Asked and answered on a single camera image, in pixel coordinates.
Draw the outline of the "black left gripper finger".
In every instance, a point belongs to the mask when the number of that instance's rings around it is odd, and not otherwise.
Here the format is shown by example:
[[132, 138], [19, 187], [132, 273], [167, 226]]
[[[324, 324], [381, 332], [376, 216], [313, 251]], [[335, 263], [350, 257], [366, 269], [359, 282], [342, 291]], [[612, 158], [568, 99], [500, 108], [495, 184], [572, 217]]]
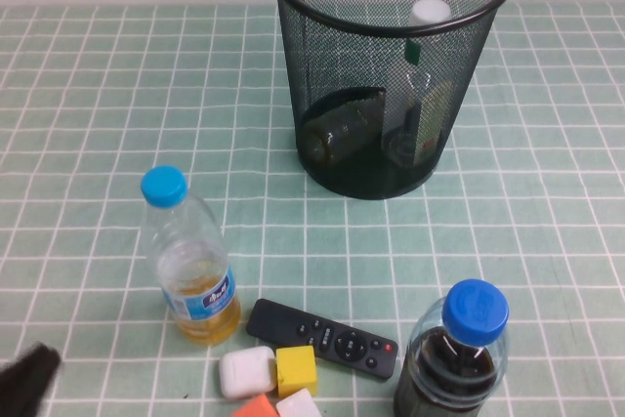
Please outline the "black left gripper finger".
[[1, 369], [1, 415], [35, 417], [61, 366], [59, 352], [37, 343]]

